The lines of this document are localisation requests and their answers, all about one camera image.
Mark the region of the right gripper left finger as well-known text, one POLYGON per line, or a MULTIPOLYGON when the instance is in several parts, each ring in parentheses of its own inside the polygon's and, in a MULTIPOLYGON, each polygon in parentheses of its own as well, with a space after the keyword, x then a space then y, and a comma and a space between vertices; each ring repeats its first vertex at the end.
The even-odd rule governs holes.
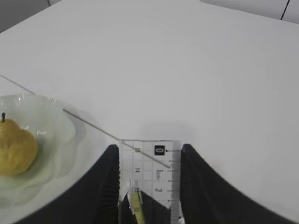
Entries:
POLYGON ((119 148, 109 145, 72 187, 19 223, 116 224, 119 218, 119 191, 119 148))

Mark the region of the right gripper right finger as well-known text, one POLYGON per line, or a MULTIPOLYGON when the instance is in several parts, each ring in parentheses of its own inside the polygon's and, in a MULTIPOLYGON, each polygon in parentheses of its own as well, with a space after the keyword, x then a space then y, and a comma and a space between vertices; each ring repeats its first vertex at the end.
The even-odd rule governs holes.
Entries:
POLYGON ((180 202, 187 224, 297 224, 279 202, 290 198, 284 184, 262 181, 261 200, 227 182, 196 151, 184 144, 180 156, 180 202))

